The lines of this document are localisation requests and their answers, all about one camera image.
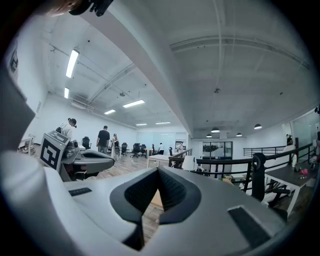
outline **railing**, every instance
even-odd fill
[[[283,151],[286,146],[270,146],[270,147],[244,147],[243,156],[251,157],[254,153],[262,153],[264,155],[276,155],[279,151]]]
[[[308,155],[308,158],[306,160],[303,161],[310,161],[310,154],[314,153],[314,150],[311,150],[312,147],[312,143],[299,147],[299,148],[295,148],[293,150],[290,151],[286,151],[283,153],[279,153],[279,154],[273,154],[273,155],[266,155],[265,158],[266,160],[271,160],[271,159],[277,159],[277,158],[281,158],[281,157],[285,157],[285,156],[289,156],[289,161],[288,162],[283,162],[274,166],[270,166],[270,167],[266,167],[265,170],[270,169],[270,168],[274,168],[274,167],[279,167],[279,166],[283,166],[283,165],[290,165],[292,163],[292,154],[297,154],[297,158],[300,159],[302,157],[305,157]],[[302,150],[308,149],[308,153],[303,154],[303,155],[299,155],[299,152]],[[174,168],[180,168],[182,166],[182,163],[184,161],[184,158],[179,157],[178,155],[175,156],[170,156],[169,157],[169,167],[172,166],[172,161],[175,161],[175,165]],[[204,164],[204,165],[210,165],[209,171],[190,171],[191,173],[195,173],[195,174],[199,174],[199,175],[204,175],[204,176],[208,176],[210,177],[210,175],[214,175],[214,178],[216,179],[218,175],[221,175],[221,177],[223,177],[224,175],[232,175],[232,174],[246,174],[245,179],[242,180],[235,180],[235,181],[231,181],[232,183],[244,183],[244,191],[247,190],[251,190],[252,188],[248,188],[248,184],[251,181],[251,173],[254,171],[254,169],[252,168],[252,158],[247,158],[247,159],[235,159],[235,160],[206,160],[206,159],[197,159],[196,160],[197,164]],[[247,168],[245,171],[228,171],[225,172],[225,165],[241,165],[241,164],[247,164]],[[215,165],[215,172],[211,172],[211,165]],[[218,172],[218,168],[219,165],[222,165],[222,171]]]

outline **man in black shirt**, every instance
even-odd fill
[[[104,126],[103,130],[99,131],[98,138],[96,139],[96,146],[98,148],[98,152],[102,152],[107,154],[107,147],[110,140],[110,134],[107,131],[108,126]]]

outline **black rectangular strip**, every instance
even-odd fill
[[[72,197],[74,196],[79,196],[79,195],[82,195],[82,194],[85,194],[85,193],[89,193],[91,192],[92,190],[88,187],[83,187],[83,188],[78,188],[78,189],[74,189],[74,190],[69,190],[69,193]]]
[[[237,224],[252,249],[264,244],[271,238],[242,207],[230,209],[228,210],[228,213]]]

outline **ceiling light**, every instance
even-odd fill
[[[255,130],[258,130],[258,129],[261,129],[262,128],[262,126],[261,126],[261,124],[259,124],[259,123],[257,123],[255,126],[254,126],[254,129]]]
[[[105,112],[105,114],[108,115],[108,114],[111,114],[111,113],[113,113],[113,112],[116,112],[116,111],[115,111],[114,109],[111,109],[111,110]]]
[[[69,97],[69,88],[67,88],[67,87],[64,88],[64,97],[66,99],[68,99],[68,97]]]
[[[145,102],[141,99],[141,100],[138,100],[138,101],[135,101],[135,102],[129,103],[127,105],[123,105],[123,106],[125,108],[129,108],[129,107],[132,107],[132,106],[135,106],[135,105],[139,105],[139,104],[142,104],[142,103],[145,103]]]
[[[214,134],[217,134],[217,133],[220,133],[220,130],[217,127],[213,127],[211,132]]]
[[[72,50],[70,58],[69,58],[69,63],[68,63],[68,67],[66,68],[66,73],[65,75],[68,78],[71,78],[72,76],[72,71],[74,70],[75,64],[76,64],[76,60],[78,58],[79,52],[76,50]]]

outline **white ceiling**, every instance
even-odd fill
[[[194,138],[215,126],[229,138],[246,136],[256,123],[267,128],[319,103],[302,41],[265,1],[140,2],[163,31],[192,95]]]
[[[123,124],[136,127],[157,122],[180,125],[162,96],[108,38],[79,16],[65,14],[46,21],[42,32],[45,42],[46,79],[53,93],[63,96],[69,88],[69,100],[86,104],[88,110]],[[72,78],[66,76],[69,55],[77,49],[80,55]],[[123,105],[144,100],[129,108]],[[111,109],[116,112],[104,115]]]

